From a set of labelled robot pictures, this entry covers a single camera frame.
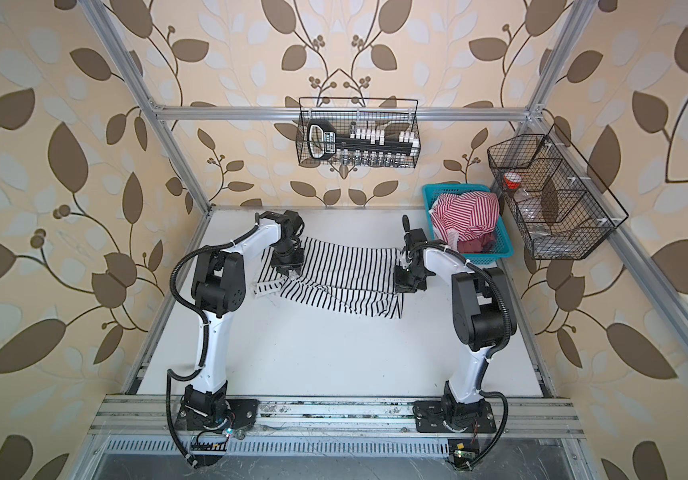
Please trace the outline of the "black white striped tank top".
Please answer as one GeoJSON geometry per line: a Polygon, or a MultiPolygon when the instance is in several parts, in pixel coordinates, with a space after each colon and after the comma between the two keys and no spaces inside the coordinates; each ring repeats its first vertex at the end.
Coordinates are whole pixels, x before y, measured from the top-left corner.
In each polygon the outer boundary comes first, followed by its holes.
{"type": "Polygon", "coordinates": [[[357,316],[399,319],[404,295],[394,283],[401,251],[354,247],[304,237],[304,263],[283,275],[271,266],[273,250],[262,255],[254,294],[274,294],[303,305],[357,316]]]}

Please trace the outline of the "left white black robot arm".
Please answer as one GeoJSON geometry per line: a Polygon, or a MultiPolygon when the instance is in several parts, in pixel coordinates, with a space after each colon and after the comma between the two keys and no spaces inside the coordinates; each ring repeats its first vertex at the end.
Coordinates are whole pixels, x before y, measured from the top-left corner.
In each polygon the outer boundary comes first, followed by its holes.
{"type": "Polygon", "coordinates": [[[167,400],[175,382],[185,386],[180,400],[185,419],[216,431],[251,421],[230,406],[226,374],[231,326],[248,293],[245,263],[269,249],[271,268],[283,276],[299,274],[304,263],[303,230],[304,221],[298,212],[266,211],[255,216],[248,232],[228,243],[194,250],[174,267],[170,293],[177,304],[199,319],[193,371],[166,372],[167,400]]]}

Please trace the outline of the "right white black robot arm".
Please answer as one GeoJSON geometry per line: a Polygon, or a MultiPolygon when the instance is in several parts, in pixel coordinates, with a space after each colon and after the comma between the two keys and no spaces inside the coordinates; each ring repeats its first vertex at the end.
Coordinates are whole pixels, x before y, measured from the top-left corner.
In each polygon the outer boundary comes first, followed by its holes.
{"type": "Polygon", "coordinates": [[[516,321],[507,304],[503,272],[475,265],[440,240],[430,241],[424,230],[412,228],[403,218],[404,242],[394,268],[398,293],[424,291],[430,277],[447,283],[451,292],[452,323],[462,350],[460,365],[437,402],[414,405],[417,428],[457,433],[476,428],[496,430],[490,400],[503,396],[483,390],[485,373],[493,356],[516,333],[516,321]]]}

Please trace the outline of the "red white striped tank top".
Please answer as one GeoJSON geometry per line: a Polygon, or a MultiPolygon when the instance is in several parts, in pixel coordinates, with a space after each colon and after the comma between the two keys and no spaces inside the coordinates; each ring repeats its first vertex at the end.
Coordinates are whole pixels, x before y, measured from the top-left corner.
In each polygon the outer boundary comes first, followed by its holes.
{"type": "Polygon", "coordinates": [[[495,194],[443,193],[429,210],[435,235],[462,254],[490,253],[497,241],[499,203],[495,194]]]}

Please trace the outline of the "teal plastic basket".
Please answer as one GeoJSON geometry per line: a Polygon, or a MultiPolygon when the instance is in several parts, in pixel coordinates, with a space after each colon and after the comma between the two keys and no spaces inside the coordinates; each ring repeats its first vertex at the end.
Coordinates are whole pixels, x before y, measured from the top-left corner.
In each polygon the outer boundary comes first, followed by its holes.
{"type": "MultiPolygon", "coordinates": [[[[424,206],[426,210],[426,216],[429,226],[429,237],[432,240],[440,240],[434,231],[430,219],[429,210],[433,206],[437,198],[443,193],[452,194],[462,194],[471,191],[484,191],[493,193],[489,187],[480,184],[426,184],[422,187],[422,194],[424,199],[424,206]]],[[[506,230],[504,222],[500,214],[499,205],[499,220],[496,226],[495,233],[497,234],[497,241],[494,246],[494,250],[490,253],[478,253],[478,254],[462,254],[467,259],[471,260],[475,264],[485,265],[495,263],[498,259],[509,258],[514,253],[514,247],[509,234],[506,230]]]]}

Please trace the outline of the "black vial rack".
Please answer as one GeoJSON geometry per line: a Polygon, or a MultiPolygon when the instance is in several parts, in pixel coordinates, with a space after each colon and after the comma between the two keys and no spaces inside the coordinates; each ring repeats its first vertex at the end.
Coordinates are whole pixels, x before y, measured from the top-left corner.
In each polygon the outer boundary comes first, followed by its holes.
{"type": "Polygon", "coordinates": [[[351,122],[337,133],[337,151],[333,156],[350,166],[371,168],[414,168],[422,150],[421,140],[413,130],[388,132],[383,128],[351,122]]]}

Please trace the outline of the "red capped plastic bottle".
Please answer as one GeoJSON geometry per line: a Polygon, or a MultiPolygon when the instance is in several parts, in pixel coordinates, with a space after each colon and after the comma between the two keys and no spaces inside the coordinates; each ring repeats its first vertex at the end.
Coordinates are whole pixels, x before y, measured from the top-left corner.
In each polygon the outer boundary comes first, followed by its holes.
{"type": "Polygon", "coordinates": [[[526,202],[532,195],[523,186],[523,177],[515,171],[507,171],[504,174],[504,184],[507,187],[510,198],[517,204],[526,202]]]}

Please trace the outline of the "black white handled tool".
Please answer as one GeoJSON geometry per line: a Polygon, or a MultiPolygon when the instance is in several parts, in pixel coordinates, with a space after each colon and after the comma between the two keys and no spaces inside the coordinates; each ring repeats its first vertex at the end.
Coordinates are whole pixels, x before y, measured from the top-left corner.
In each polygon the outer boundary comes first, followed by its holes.
{"type": "Polygon", "coordinates": [[[328,120],[312,120],[306,133],[310,156],[315,160],[329,160],[337,151],[337,132],[328,120]]]}

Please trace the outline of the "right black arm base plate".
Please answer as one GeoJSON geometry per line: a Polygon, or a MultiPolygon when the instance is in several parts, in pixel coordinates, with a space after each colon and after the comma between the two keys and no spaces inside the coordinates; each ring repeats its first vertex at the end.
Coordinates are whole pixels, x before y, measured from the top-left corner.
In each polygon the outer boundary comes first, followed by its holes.
{"type": "Polygon", "coordinates": [[[472,404],[416,401],[412,410],[419,433],[492,434],[497,431],[491,404],[486,400],[472,404]]]}

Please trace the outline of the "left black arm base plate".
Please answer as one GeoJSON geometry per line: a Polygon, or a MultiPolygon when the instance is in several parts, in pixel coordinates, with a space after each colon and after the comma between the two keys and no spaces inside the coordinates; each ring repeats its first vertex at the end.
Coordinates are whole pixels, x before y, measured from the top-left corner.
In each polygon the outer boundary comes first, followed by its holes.
{"type": "Polygon", "coordinates": [[[249,430],[257,420],[259,404],[258,399],[228,399],[224,412],[217,414],[215,418],[203,416],[182,405],[174,417],[174,425],[177,430],[185,431],[222,432],[228,428],[249,430]]]}

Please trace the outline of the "aluminium front rail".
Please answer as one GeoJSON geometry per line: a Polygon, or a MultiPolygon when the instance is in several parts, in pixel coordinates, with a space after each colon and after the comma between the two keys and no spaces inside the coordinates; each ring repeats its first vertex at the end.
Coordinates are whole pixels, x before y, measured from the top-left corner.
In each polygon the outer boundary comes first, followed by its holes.
{"type": "MultiPolygon", "coordinates": [[[[461,436],[458,433],[419,433],[413,415],[416,401],[439,401],[431,397],[300,397],[235,396],[258,399],[258,417],[249,430],[228,431],[238,436],[461,436]]],[[[549,398],[490,400],[497,431],[508,438],[582,439],[584,429],[571,401],[549,398]]],[[[176,401],[162,395],[111,395],[102,402],[92,425],[92,434],[162,435],[174,426],[179,412],[176,401]]],[[[177,430],[193,436],[201,431],[177,430]]]]}

